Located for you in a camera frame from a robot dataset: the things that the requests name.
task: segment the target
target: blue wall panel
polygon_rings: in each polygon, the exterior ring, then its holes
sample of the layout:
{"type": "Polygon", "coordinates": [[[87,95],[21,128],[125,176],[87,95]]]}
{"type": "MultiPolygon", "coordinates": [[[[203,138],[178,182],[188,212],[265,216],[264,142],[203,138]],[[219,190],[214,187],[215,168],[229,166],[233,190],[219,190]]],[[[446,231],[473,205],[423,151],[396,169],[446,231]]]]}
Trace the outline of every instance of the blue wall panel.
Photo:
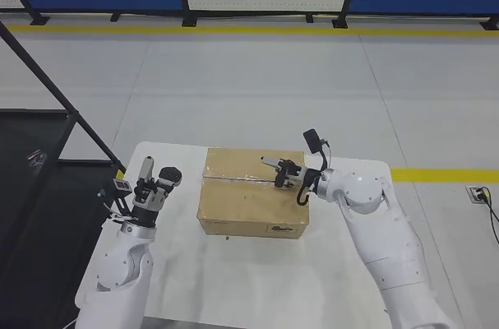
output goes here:
{"type": "Polygon", "coordinates": [[[39,9],[181,10],[181,0],[30,0],[39,9]]]}
{"type": "Polygon", "coordinates": [[[488,14],[499,12],[499,0],[352,0],[352,12],[488,14]]]}
{"type": "MultiPolygon", "coordinates": [[[[181,10],[181,0],[30,0],[38,9],[181,10]]],[[[352,12],[488,14],[499,0],[351,0],[352,12]]]]}

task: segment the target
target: floor seam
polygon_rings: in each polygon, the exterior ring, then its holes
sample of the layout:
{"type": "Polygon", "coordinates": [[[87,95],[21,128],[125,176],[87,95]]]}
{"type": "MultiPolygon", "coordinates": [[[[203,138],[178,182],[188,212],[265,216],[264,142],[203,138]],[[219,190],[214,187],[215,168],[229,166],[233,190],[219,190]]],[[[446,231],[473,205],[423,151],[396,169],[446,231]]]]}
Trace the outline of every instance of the floor seam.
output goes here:
{"type": "Polygon", "coordinates": [[[149,45],[147,46],[147,49],[146,49],[146,51],[145,51],[145,55],[143,56],[143,60],[141,61],[140,68],[139,68],[139,70],[137,71],[137,74],[136,74],[136,79],[134,79],[134,84],[132,85],[132,88],[131,88],[131,93],[129,94],[129,96],[128,96],[128,100],[127,100],[127,103],[125,104],[125,109],[123,110],[123,114],[122,114],[121,118],[119,119],[118,129],[116,129],[116,133],[114,134],[114,138],[113,138],[113,140],[112,140],[112,144],[111,144],[111,146],[110,146],[110,149],[111,149],[111,150],[114,148],[114,143],[116,142],[116,138],[118,137],[119,129],[121,128],[121,125],[122,125],[123,119],[125,118],[125,114],[127,114],[128,105],[129,105],[129,103],[131,102],[132,95],[134,94],[134,89],[136,88],[136,83],[137,83],[137,80],[138,80],[138,78],[140,77],[141,70],[143,69],[143,64],[145,64],[145,60],[147,59],[147,55],[148,55],[148,53],[149,53],[149,50],[150,50],[150,46],[151,46],[151,45],[152,45],[152,42],[151,42],[151,41],[149,41],[149,45]]]}
{"type": "Polygon", "coordinates": [[[384,105],[384,110],[386,111],[386,114],[388,114],[388,119],[390,120],[391,128],[394,131],[395,139],[397,139],[397,144],[399,145],[400,154],[403,156],[404,164],[406,165],[406,167],[408,167],[408,162],[406,161],[406,157],[404,156],[403,147],[400,145],[399,136],[397,136],[397,131],[395,130],[394,122],[391,119],[390,111],[388,111],[388,106],[386,105],[386,101],[384,100],[384,96],[382,95],[381,87],[379,86],[379,83],[377,82],[377,77],[375,76],[375,72],[373,71],[372,63],[370,62],[370,58],[367,55],[366,48],[364,48],[363,39],[361,38],[360,35],[358,36],[358,40],[360,41],[361,47],[363,48],[364,56],[366,56],[366,60],[367,60],[367,65],[370,67],[370,71],[372,72],[372,75],[373,75],[373,80],[375,81],[377,89],[379,90],[379,95],[381,96],[381,100],[382,100],[382,103],[384,105]]]}

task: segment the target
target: white table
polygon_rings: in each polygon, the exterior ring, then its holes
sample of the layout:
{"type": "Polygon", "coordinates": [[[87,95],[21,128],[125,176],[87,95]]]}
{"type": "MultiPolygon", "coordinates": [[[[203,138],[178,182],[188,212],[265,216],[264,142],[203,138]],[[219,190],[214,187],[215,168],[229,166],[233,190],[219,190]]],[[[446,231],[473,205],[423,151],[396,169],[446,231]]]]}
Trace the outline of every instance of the white table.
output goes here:
{"type": "MultiPolygon", "coordinates": [[[[159,213],[147,317],[241,328],[390,328],[377,287],[361,262],[339,207],[310,199],[310,225],[299,240],[208,236],[196,213],[207,148],[142,142],[125,179],[135,183],[143,159],[154,173],[183,173],[159,213]]],[[[306,165],[321,158],[306,155],[306,165]]],[[[385,176],[380,161],[332,158],[331,167],[385,176]]],[[[127,200],[132,204],[132,196],[127,200]]],[[[94,255],[113,245],[119,225],[107,222],[94,255]]],[[[94,255],[76,295],[95,284],[94,255]]]]}

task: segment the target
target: gray floor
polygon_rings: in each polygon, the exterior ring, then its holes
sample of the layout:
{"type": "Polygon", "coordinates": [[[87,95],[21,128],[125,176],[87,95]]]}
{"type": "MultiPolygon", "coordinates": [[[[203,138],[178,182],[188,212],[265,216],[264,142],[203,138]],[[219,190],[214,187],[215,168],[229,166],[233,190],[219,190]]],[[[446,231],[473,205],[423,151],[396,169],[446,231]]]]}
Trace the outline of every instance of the gray floor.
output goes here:
{"type": "MultiPolygon", "coordinates": [[[[107,19],[65,16],[50,22],[107,19]]],[[[22,21],[7,16],[7,23],[22,21]]],[[[470,30],[476,24],[436,21],[433,28],[470,30]]],[[[140,141],[303,150],[301,133],[315,127],[331,142],[333,156],[383,160],[393,167],[499,169],[499,39],[16,37],[125,164],[140,141]]],[[[0,40],[0,107],[58,106],[0,40]]],[[[81,130],[63,156],[104,158],[81,130]]],[[[499,215],[499,185],[490,188],[499,215]]],[[[462,183],[397,183],[396,192],[423,240],[441,305],[460,327],[499,328],[499,247],[487,209],[469,203],[462,183]]]]}

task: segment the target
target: black panel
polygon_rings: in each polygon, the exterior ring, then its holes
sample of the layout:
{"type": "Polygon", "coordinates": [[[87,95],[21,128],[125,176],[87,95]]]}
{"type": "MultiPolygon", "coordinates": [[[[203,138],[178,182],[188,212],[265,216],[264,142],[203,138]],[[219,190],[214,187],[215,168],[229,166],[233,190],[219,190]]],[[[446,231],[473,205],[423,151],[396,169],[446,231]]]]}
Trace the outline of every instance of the black panel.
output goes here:
{"type": "Polygon", "coordinates": [[[16,222],[17,212],[35,183],[39,163],[28,160],[36,151],[50,154],[67,125],[66,113],[25,115],[0,112],[0,249],[16,222]]]}
{"type": "Polygon", "coordinates": [[[97,193],[118,171],[110,161],[60,162],[0,280],[0,323],[61,328],[76,317],[74,298],[107,211],[97,193]]]}

